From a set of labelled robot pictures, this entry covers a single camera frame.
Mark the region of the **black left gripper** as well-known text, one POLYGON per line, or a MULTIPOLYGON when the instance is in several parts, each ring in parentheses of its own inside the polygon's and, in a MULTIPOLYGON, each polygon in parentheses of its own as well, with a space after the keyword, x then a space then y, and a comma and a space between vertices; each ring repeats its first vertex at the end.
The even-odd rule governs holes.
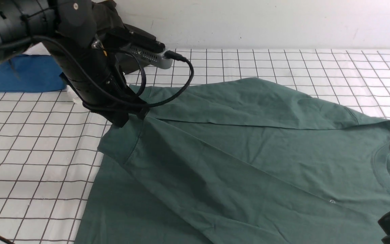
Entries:
POLYGON ((119 88, 115 72, 110 68, 104 52, 83 48, 73 40, 57 35, 48 42, 48 51, 61 67, 67 84, 76 91, 85 108, 93 113, 105 114, 114 126, 122 128, 129 120, 127 111, 133 110, 144 120, 150 108, 147 102, 132 95, 131 89, 119 88))

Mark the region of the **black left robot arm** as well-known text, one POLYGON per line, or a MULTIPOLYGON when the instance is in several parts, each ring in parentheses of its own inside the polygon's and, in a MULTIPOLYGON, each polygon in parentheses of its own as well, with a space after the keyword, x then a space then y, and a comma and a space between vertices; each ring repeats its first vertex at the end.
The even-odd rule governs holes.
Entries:
POLYGON ((44 44, 82 105, 117 127, 150 109, 140 97, 146 63, 127 50, 139 39, 156 40, 125 25, 113 0, 0 0, 0 64, 44 44))

